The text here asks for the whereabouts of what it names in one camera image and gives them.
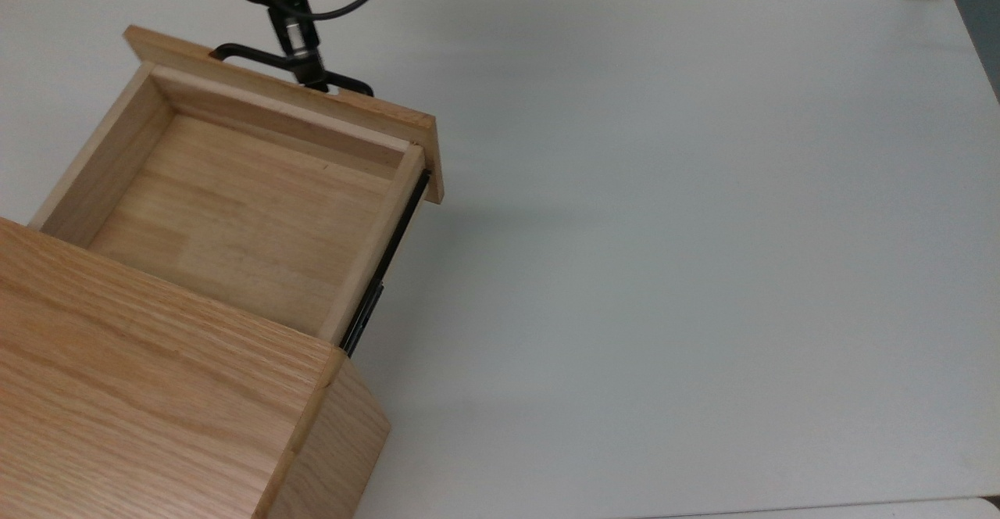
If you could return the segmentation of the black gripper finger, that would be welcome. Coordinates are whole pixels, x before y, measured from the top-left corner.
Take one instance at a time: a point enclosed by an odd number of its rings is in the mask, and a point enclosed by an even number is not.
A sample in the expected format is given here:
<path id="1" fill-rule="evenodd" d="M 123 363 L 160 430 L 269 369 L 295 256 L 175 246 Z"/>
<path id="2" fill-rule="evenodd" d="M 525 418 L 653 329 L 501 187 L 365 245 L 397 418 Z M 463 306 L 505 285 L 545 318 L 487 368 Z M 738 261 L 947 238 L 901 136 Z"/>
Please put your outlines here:
<path id="1" fill-rule="evenodd" d="M 284 68 L 303 87 L 326 92 L 326 70 L 320 38 L 307 0 L 277 0 L 268 8 L 272 27 L 284 52 Z"/>

